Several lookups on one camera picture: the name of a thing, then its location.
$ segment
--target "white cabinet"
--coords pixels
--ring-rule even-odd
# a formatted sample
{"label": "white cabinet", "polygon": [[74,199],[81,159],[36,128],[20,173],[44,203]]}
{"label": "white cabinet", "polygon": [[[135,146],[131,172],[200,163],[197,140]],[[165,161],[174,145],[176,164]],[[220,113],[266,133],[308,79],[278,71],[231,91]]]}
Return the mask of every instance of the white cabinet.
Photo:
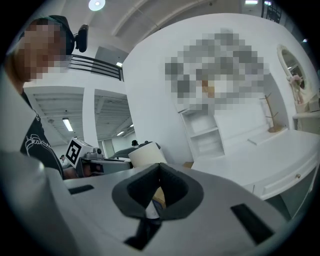
{"label": "white cabinet", "polygon": [[320,111],[297,113],[293,119],[296,130],[320,135]]}
{"label": "white cabinet", "polygon": [[180,113],[193,159],[224,155],[219,128],[208,105],[194,106]]}
{"label": "white cabinet", "polygon": [[256,182],[253,193],[262,200],[278,195],[303,180],[315,168],[317,161],[318,154],[315,153],[295,171],[289,170],[287,175],[279,173],[279,175],[274,175],[266,180]]}

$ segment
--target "black t-shirt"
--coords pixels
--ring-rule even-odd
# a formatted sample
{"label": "black t-shirt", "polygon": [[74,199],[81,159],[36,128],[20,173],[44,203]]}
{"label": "black t-shirt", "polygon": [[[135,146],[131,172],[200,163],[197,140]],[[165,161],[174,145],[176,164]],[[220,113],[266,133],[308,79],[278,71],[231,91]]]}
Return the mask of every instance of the black t-shirt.
{"label": "black t-shirt", "polygon": [[[30,108],[32,108],[24,91],[21,96]],[[20,151],[23,154],[38,159],[45,167],[58,170],[64,179],[63,168],[45,136],[45,131],[42,127],[38,113],[36,113],[36,116],[23,140]]]}

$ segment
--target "ceiling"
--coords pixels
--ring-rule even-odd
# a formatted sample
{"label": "ceiling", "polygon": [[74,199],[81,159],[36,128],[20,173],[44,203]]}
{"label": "ceiling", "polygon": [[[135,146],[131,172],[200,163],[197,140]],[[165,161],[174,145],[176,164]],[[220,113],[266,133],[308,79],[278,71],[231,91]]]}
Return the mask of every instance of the ceiling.
{"label": "ceiling", "polygon": [[[26,88],[25,93],[41,118],[45,136],[51,146],[68,144],[76,136],[83,139],[83,88],[69,87],[66,90],[56,87],[50,91],[39,88]],[[123,136],[134,131],[130,127],[132,120],[127,99],[114,95],[100,96],[99,90],[95,94],[95,127],[99,141],[116,137],[120,131],[124,131]],[[73,131],[68,131],[63,118],[69,118]]]}
{"label": "ceiling", "polygon": [[88,24],[88,48],[116,47],[129,53],[144,38],[183,19],[240,13],[242,0],[106,0],[98,11],[91,11],[88,3],[89,0],[48,0],[35,16],[65,16],[73,33]]}
{"label": "ceiling", "polygon": [[121,131],[126,135],[134,130],[126,99],[94,96],[95,128],[98,141],[116,137]]}

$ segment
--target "round mirror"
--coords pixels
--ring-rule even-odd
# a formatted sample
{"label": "round mirror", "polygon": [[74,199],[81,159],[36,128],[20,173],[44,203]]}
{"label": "round mirror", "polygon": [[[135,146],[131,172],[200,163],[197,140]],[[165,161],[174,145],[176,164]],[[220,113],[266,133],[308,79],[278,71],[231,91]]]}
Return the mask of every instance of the round mirror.
{"label": "round mirror", "polygon": [[302,65],[284,45],[278,45],[277,55],[291,86],[297,112],[308,111],[308,102],[315,93],[311,89]]}
{"label": "round mirror", "polygon": [[283,49],[281,53],[287,70],[291,73],[292,76],[298,75],[302,79],[300,87],[302,89],[305,89],[304,74],[299,65],[299,62],[287,49]]}

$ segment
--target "paper roll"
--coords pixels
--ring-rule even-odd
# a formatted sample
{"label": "paper roll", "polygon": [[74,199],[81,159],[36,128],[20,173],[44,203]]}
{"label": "paper roll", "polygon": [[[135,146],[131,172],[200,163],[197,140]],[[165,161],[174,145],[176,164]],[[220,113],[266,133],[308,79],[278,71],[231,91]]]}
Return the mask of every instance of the paper roll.
{"label": "paper roll", "polygon": [[131,152],[129,158],[133,167],[167,162],[155,142],[151,142]]}

